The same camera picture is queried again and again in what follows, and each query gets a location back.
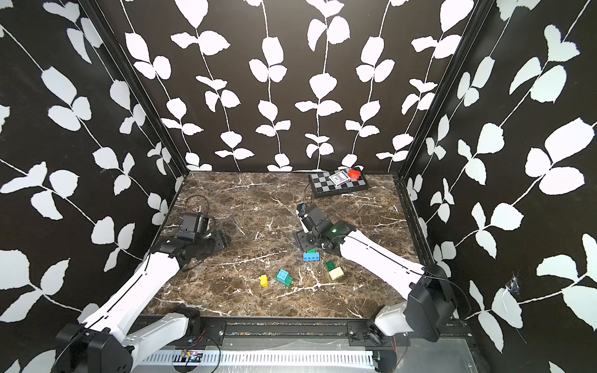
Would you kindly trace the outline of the long blue lego brick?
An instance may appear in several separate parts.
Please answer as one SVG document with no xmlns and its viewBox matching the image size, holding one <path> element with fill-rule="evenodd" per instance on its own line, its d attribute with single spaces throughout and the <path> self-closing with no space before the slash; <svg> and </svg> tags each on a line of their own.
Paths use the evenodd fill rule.
<svg viewBox="0 0 597 373">
<path fill-rule="evenodd" d="M 319 253 L 303 253 L 303 261 L 304 262 L 313 262 L 319 261 L 320 254 Z"/>
</svg>

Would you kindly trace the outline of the cyan lego brick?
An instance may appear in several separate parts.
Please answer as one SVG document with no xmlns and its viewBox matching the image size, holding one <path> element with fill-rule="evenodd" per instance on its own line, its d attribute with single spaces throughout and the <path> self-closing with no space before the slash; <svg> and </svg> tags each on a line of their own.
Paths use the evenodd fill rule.
<svg viewBox="0 0 597 373">
<path fill-rule="evenodd" d="M 279 272 L 275 276 L 275 280 L 282 284 L 286 284 L 288 279 L 289 272 L 287 272 L 286 270 L 279 270 Z"/>
</svg>

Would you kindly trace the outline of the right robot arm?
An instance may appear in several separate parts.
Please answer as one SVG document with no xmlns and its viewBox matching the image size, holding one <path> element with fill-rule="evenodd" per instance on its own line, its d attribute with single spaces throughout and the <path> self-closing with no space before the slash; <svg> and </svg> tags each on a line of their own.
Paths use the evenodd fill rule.
<svg viewBox="0 0 597 373">
<path fill-rule="evenodd" d="M 456 311 L 456 284 L 436 264 L 426 267 L 392 253 L 347 222 L 332 222 L 316 205 L 300 204 L 296 214 L 303 229 L 295 234 L 305 253 L 340 256 L 372 272 L 404 301 L 383 306 L 367 322 L 365 338 L 381 345 L 397 334 L 414 333 L 435 342 Z"/>
</svg>

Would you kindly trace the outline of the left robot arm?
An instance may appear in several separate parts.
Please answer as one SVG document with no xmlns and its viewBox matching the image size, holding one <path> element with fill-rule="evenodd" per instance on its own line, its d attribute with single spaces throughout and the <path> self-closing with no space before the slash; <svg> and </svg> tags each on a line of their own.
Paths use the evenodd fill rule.
<svg viewBox="0 0 597 373">
<path fill-rule="evenodd" d="M 193 259 L 203 261 L 230 244 L 206 214 L 183 216 L 172 235 L 156 242 L 131 278 L 98 310 L 57 335 L 52 372 L 131 372 L 171 342 L 205 333 L 197 310 L 180 308 L 135 332 L 143 309 L 172 277 Z"/>
</svg>

